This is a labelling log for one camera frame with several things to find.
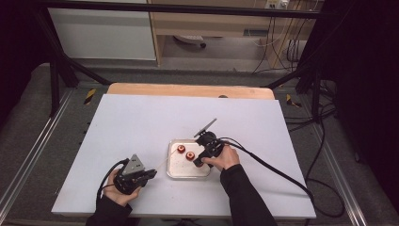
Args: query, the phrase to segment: red object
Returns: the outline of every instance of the red object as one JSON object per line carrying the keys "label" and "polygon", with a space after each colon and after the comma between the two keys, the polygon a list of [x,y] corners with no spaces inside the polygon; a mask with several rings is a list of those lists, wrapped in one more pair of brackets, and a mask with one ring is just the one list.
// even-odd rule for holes
{"label": "red object", "polygon": [[189,160],[189,161],[192,161],[192,160],[194,159],[195,156],[196,156],[196,155],[195,155],[193,152],[188,152],[188,153],[185,155],[185,158],[186,158],[187,160]]}
{"label": "red object", "polygon": [[177,151],[178,151],[179,153],[184,153],[184,152],[185,152],[185,147],[184,147],[184,145],[179,145],[179,146],[177,147]]}

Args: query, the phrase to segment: gray floor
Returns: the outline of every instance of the gray floor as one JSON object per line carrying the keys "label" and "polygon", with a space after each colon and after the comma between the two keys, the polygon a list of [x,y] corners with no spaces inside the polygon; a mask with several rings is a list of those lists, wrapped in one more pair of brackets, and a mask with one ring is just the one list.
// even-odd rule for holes
{"label": "gray floor", "polygon": [[[262,48],[259,49],[252,40],[210,38],[207,41],[206,49],[179,43],[173,38],[167,39],[167,44],[164,65],[161,67],[149,66],[150,64],[141,66],[130,62],[129,67],[123,67],[124,69],[109,69],[105,64],[97,64],[94,65],[93,71],[118,82],[249,87],[266,85],[288,72],[282,70],[257,74],[248,73],[256,68],[263,55]],[[262,69],[268,69],[265,63],[263,63]],[[79,150],[79,142],[84,139],[84,131],[89,127],[88,122],[91,121],[102,94],[106,92],[106,87],[98,88],[90,105],[83,105],[92,83],[82,74],[79,77],[86,82],[74,91],[63,117],[10,209],[7,221],[16,219],[34,220],[35,222],[50,221],[53,222],[53,225],[56,225],[56,222],[85,221],[86,218],[65,218],[51,213],[51,208],[56,200],[55,193],[62,186]],[[303,107],[285,104],[287,93],[293,96],[295,102],[301,100],[293,89],[295,83],[296,81],[293,79],[283,87],[276,89],[276,97],[280,100],[284,116],[307,117]],[[6,192],[8,182],[17,173],[47,122],[50,101],[48,69],[46,67],[37,68],[23,98],[13,109],[8,122],[0,131],[0,157],[2,159],[0,194]],[[326,134],[328,143],[343,168],[368,224],[399,225],[397,213],[391,207],[368,166],[355,162],[352,148],[339,120],[332,117],[326,119]],[[292,132],[291,139],[299,165],[305,173],[317,151],[319,140],[311,126]],[[323,157],[317,161],[311,177],[334,186]],[[315,193],[316,204],[320,208],[332,213],[340,209],[337,198],[330,191],[317,185],[309,185],[309,187]],[[146,219],[140,225],[158,225],[159,221],[160,219]],[[311,224],[351,225],[352,222],[347,214],[340,218],[328,218],[317,213],[317,219],[312,220]]]}

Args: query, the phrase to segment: clear plastic container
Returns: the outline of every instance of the clear plastic container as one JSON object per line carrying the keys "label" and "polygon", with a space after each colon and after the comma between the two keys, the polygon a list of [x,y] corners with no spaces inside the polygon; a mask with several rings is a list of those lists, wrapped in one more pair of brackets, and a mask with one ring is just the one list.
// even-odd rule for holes
{"label": "clear plastic container", "polygon": [[[184,145],[184,153],[179,153],[177,148],[179,145]],[[194,165],[193,160],[196,159],[200,153],[203,152],[201,147],[194,139],[173,139],[169,143],[168,148],[168,175],[175,179],[200,179],[207,177],[211,169],[207,164],[203,164],[198,168]],[[188,152],[194,153],[193,160],[188,160],[186,154]]]}

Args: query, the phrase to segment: hand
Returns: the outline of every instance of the hand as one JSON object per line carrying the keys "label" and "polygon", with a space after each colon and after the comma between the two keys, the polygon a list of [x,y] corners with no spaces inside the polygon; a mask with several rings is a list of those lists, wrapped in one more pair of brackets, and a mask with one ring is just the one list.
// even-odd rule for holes
{"label": "hand", "polygon": [[220,171],[223,169],[227,170],[234,165],[240,164],[240,158],[238,157],[237,151],[226,144],[223,147],[220,156],[217,158],[203,157],[201,161],[206,164],[214,165]]}
{"label": "hand", "polygon": [[138,192],[141,189],[141,186],[138,187],[131,195],[125,195],[120,193],[117,188],[115,186],[113,186],[114,184],[114,178],[117,175],[119,169],[114,169],[108,177],[108,182],[106,183],[107,187],[104,188],[104,195],[106,197],[108,197],[110,200],[112,200],[113,202],[116,202],[117,204],[121,205],[121,206],[126,206],[126,204],[137,198],[138,197]]}

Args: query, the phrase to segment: white table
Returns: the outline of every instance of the white table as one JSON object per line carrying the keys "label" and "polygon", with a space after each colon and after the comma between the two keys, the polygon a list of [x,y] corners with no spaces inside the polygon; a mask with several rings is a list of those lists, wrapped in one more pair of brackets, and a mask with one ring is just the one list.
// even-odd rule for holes
{"label": "white table", "polygon": [[[232,137],[250,152],[304,185],[279,102],[208,97],[105,94],[52,212],[88,216],[107,171],[136,153],[147,170],[158,168],[174,138],[192,138],[209,128]],[[315,218],[304,191],[239,153],[249,179],[275,218]],[[228,218],[229,201],[212,169],[204,180],[173,180],[164,164],[131,202],[138,218]]]}

